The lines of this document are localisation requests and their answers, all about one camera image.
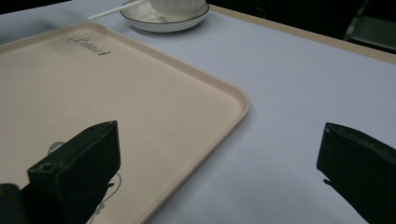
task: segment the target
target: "white table surface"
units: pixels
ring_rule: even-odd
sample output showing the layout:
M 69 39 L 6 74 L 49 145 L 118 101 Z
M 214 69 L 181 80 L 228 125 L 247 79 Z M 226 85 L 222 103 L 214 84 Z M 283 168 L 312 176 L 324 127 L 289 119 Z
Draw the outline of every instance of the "white table surface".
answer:
M 0 44 L 123 2 L 74 0 L 0 15 Z M 328 121 L 396 147 L 396 64 L 213 11 L 172 34 L 137 30 L 118 13 L 95 22 L 231 82 L 250 99 L 246 118 L 148 223 L 366 223 L 323 183 L 318 150 Z

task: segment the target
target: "tray logo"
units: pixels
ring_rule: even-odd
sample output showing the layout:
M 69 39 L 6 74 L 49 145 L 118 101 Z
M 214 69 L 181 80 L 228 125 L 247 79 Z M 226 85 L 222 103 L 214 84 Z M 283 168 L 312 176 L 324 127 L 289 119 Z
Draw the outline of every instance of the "tray logo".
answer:
M 85 49 L 90 50 L 92 53 L 96 55 L 107 55 L 111 53 L 109 50 L 105 50 L 102 47 L 95 45 L 94 43 L 90 42 L 90 39 L 87 37 L 73 37 L 67 40 L 67 44 L 70 45 L 80 45 Z

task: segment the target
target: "plastic tray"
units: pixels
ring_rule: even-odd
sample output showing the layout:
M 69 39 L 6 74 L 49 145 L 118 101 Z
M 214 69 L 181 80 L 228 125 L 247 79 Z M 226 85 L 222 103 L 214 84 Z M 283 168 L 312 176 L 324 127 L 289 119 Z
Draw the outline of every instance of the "plastic tray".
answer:
M 146 221 L 248 112 L 235 86 L 96 23 L 1 46 L 0 68 L 2 183 L 23 188 L 53 143 L 118 121 L 121 168 L 93 223 Z

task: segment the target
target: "table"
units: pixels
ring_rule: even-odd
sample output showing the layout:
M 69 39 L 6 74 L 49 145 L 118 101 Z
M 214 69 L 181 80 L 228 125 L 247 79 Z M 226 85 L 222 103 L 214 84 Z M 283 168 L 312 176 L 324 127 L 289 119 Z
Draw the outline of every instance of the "table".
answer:
M 0 44 L 122 3 L 74 0 L 1 15 Z M 148 223 L 365 223 L 323 183 L 316 161 L 328 121 L 396 147 L 395 55 L 211 8 L 202 23 L 172 34 L 137 30 L 117 13 L 95 21 L 233 83 L 251 103 Z

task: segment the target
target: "saucer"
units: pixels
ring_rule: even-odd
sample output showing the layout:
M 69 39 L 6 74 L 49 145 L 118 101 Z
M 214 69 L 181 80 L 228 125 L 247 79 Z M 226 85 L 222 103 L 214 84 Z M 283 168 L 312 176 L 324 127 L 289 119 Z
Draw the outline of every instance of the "saucer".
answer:
M 138 29 L 156 33 L 169 33 L 186 30 L 197 25 L 204 20 L 208 11 L 209 4 L 205 3 L 199 12 L 188 17 L 165 17 L 156 12 L 149 1 L 147 1 L 134 7 L 126 8 L 120 14 Z

